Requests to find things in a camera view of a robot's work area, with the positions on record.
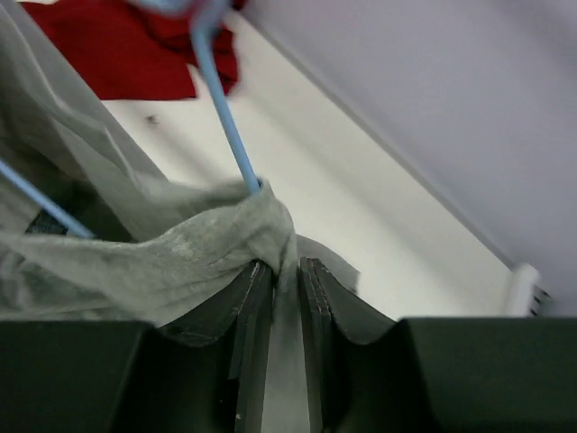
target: red cloth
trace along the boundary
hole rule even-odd
[[[245,0],[234,2],[240,8]],[[122,0],[22,3],[100,99],[172,100],[195,97],[187,63],[197,65],[187,19],[151,14]],[[213,40],[224,92],[239,79],[233,33]]]

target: gray wall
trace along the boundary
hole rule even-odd
[[[512,263],[574,291],[577,1],[251,0],[246,14]]]

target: dark fabric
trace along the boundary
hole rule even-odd
[[[234,7],[244,3],[237,1]],[[122,0],[59,0],[23,7],[100,99],[197,95],[187,67],[197,65],[188,18],[161,17]],[[239,79],[233,41],[224,26],[213,41],[225,93]]]

